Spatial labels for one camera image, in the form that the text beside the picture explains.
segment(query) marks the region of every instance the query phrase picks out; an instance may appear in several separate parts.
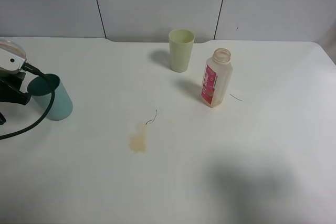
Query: black cable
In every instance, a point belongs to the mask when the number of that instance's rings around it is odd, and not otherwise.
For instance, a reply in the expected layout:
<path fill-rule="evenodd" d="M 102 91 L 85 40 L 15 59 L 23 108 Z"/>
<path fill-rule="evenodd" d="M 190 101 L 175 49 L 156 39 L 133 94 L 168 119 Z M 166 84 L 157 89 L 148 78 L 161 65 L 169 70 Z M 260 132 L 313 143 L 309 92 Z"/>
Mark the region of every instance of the black cable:
<path fill-rule="evenodd" d="M 35 68 L 34 66 L 30 65 L 27 62 L 23 64 L 22 69 L 25 70 L 25 71 L 28 71 L 28 72 L 36 75 L 36 76 L 42 77 L 48 83 L 48 85 L 51 89 L 51 99 L 50 99 L 50 102 L 49 102 L 49 105 L 48 105 L 47 109 L 45 110 L 45 112 L 42 114 L 42 116 L 35 123 L 33 123 L 32 125 L 24 128 L 22 130 L 19 130 L 19 131 L 13 132 L 13 133 L 9 133 L 9 134 L 6 134 L 6 135 L 2 135 L 2 136 L 0 136 L 0 140 L 20 135 L 22 133 L 30 131 L 32 128 L 37 126 L 47 116 L 47 114 L 49 113 L 49 111 L 50 111 L 50 109 L 51 109 L 51 107 L 54 103 L 54 100 L 55 100 L 54 86 L 52 85 L 52 82 L 48 79 L 48 77 L 44 73 L 42 73 L 39 69 Z"/>

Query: bottle label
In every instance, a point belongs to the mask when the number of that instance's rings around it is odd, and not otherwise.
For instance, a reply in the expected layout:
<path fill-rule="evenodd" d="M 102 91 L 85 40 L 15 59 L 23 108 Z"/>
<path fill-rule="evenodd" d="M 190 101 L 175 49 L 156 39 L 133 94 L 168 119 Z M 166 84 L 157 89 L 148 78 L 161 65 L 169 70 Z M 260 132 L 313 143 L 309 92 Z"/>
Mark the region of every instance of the bottle label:
<path fill-rule="evenodd" d="M 217 80 L 217 73 L 213 71 L 209 67 L 209 65 L 206 65 L 206 71 L 202 87 L 202 97 L 209 104 L 212 103 L 212 98 L 215 93 L 216 80 Z"/>

